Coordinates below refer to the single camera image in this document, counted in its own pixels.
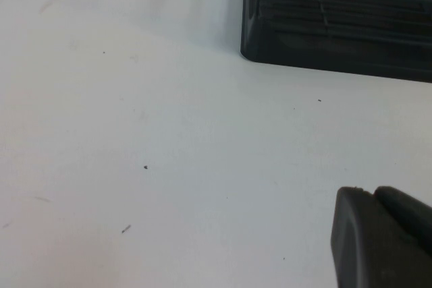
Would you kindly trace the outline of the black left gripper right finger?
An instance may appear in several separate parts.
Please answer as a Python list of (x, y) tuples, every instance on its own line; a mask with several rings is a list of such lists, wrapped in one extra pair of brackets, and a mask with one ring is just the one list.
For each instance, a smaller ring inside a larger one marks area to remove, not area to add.
[(374, 197), (424, 250), (431, 249), (431, 207), (390, 186), (380, 186)]

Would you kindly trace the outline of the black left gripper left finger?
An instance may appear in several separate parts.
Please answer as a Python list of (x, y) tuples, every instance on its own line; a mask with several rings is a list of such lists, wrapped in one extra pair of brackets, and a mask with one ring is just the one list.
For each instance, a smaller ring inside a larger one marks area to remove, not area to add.
[(337, 191), (331, 251), (338, 287), (431, 286), (431, 249), (360, 188)]

